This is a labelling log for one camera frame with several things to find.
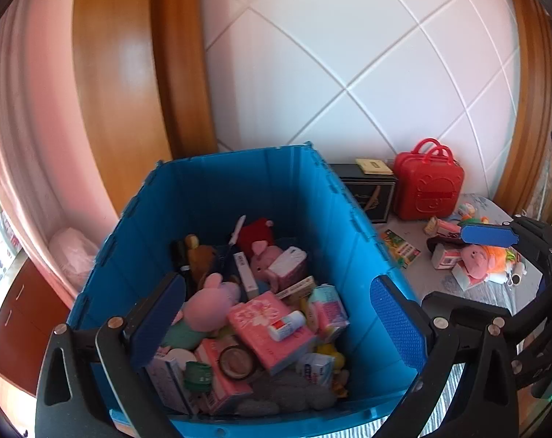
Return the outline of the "pink white milk carton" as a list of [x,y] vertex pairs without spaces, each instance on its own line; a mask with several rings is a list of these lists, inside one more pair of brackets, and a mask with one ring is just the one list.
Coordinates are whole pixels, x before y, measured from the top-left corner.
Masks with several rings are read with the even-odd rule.
[[432,266],[436,270],[451,270],[460,259],[458,249],[439,244],[432,253]]

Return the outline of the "pink pig plush orange hood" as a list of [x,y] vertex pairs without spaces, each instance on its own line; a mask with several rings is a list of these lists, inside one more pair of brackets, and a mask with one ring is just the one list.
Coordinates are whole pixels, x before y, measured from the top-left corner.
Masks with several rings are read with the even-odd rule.
[[511,280],[511,273],[520,262],[515,250],[498,246],[470,244],[460,250],[460,255],[458,263],[464,265],[471,277],[496,284]]

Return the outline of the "large white pink tissue pack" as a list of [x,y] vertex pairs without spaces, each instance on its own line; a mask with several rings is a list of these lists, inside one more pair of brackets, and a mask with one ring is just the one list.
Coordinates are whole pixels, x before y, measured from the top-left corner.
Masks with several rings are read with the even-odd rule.
[[227,319],[271,376],[297,362],[315,344],[304,314],[292,311],[272,292],[237,304]]

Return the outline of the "white medicine bottle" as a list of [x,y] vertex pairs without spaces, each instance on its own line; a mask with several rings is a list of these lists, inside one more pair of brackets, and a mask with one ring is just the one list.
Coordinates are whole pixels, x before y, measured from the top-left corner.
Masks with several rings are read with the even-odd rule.
[[280,342],[305,325],[305,315],[301,311],[292,311],[272,322],[268,326],[268,334],[274,341]]

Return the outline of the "dark maroon knitted hat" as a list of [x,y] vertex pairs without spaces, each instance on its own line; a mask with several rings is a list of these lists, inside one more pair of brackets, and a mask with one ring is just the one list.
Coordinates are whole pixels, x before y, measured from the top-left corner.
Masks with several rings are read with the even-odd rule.
[[439,245],[457,249],[465,245],[465,242],[460,237],[460,226],[455,226],[455,230],[441,230],[440,228],[426,227],[423,231],[428,237],[426,239],[426,247],[430,253],[433,253]]

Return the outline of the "black tape roll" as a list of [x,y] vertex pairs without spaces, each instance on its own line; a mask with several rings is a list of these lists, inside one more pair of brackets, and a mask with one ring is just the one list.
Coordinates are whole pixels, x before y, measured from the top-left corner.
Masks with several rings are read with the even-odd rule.
[[257,370],[254,357],[241,346],[223,349],[219,354],[218,365],[226,377],[237,382],[248,380]]

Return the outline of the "white red toothpaste box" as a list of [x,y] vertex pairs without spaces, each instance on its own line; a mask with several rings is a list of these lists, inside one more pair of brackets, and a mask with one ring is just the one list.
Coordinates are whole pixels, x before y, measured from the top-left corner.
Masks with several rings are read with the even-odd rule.
[[309,296],[315,290],[317,284],[313,276],[309,276],[294,285],[279,292],[276,297],[281,301],[298,301],[302,297]]

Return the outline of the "white silver carton box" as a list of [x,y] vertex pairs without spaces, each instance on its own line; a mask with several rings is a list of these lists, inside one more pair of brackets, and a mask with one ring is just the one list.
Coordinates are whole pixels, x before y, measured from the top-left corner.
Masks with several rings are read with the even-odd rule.
[[237,266],[237,271],[239,273],[241,283],[244,286],[246,297],[249,300],[254,299],[259,295],[259,288],[255,278],[253,277],[245,254],[243,252],[237,252],[233,254],[233,260],[235,266]]

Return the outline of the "pink pig plush in crate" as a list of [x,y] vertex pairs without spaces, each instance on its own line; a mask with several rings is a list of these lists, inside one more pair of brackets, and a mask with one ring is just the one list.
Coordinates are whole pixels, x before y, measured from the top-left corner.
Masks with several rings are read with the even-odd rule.
[[225,282],[219,273],[206,277],[201,290],[190,297],[173,324],[185,322],[188,328],[197,332],[211,332],[226,324],[230,309],[239,303],[240,287],[237,283]]

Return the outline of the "dark red wooden cabinet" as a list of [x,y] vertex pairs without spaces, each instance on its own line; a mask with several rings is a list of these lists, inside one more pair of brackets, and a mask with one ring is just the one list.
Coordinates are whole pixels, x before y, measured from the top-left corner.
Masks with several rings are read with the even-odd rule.
[[0,376],[34,396],[48,340],[70,308],[26,260],[0,307]]

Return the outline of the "pink plastic bag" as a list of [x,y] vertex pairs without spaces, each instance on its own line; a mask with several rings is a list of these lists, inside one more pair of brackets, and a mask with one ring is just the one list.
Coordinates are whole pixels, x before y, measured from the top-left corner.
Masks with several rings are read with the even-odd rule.
[[98,246],[69,227],[51,237],[49,251],[71,286],[81,293],[94,268]]

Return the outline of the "colourful toy ball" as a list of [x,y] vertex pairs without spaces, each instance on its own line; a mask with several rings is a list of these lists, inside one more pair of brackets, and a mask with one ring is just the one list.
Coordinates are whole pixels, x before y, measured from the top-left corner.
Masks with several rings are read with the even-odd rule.
[[464,202],[457,207],[456,214],[461,220],[474,219],[476,208],[471,203]]

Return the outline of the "red toy suitcase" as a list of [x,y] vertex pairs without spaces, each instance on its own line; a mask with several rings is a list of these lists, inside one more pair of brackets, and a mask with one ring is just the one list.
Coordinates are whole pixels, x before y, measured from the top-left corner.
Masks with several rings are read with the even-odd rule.
[[456,206],[464,182],[463,167],[435,138],[425,138],[394,161],[397,178],[393,212],[402,220],[446,218]]

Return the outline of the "small beige box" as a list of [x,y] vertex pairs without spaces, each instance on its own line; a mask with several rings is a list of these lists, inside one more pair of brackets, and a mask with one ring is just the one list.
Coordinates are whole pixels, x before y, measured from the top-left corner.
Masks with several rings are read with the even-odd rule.
[[357,158],[355,163],[365,175],[393,176],[392,169],[382,160],[370,158]]

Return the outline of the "blue plastic storage crate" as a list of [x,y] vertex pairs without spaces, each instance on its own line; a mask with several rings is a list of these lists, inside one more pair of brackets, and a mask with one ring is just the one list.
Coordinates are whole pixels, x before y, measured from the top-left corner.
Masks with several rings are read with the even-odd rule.
[[321,412],[274,418],[174,417],[187,437],[303,437],[351,429],[390,414],[415,378],[370,301],[370,285],[389,277],[413,291],[360,206],[309,145],[225,152],[158,165],[130,200],[97,257],[68,322],[94,329],[127,314],[172,268],[169,246],[194,234],[227,243],[239,220],[268,219],[276,238],[308,255],[308,273],[333,285],[348,313],[340,349],[348,396]]

